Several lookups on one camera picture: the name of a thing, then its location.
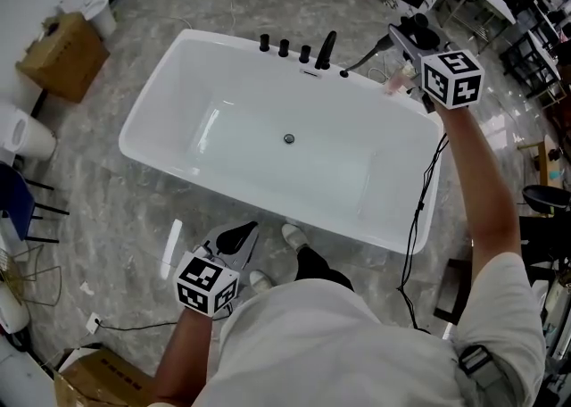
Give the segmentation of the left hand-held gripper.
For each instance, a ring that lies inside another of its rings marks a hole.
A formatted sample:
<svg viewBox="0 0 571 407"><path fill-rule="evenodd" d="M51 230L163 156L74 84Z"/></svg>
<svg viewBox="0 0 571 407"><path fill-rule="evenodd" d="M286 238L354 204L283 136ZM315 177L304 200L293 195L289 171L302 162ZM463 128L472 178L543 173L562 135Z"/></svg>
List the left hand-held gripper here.
<svg viewBox="0 0 571 407"><path fill-rule="evenodd" d="M244 267L259 236L257 221L212 229L177 266L177 300L187 309L213 317L238 294Z"/></svg>

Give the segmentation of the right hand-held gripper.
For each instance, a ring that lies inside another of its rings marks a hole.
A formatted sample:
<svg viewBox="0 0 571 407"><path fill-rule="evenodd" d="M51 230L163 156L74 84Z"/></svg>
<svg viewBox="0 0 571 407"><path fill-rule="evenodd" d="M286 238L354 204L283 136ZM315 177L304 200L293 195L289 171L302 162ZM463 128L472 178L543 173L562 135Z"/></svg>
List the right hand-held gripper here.
<svg viewBox="0 0 571 407"><path fill-rule="evenodd" d="M390 24L389 38L411 61L415 75L411 79L418 88L428 113L434 104L458 109L477 104L483 93L485 71L469 50L437 50L440 36L429 28L427 17L416 13L401 16L401 23Z"/></svg>

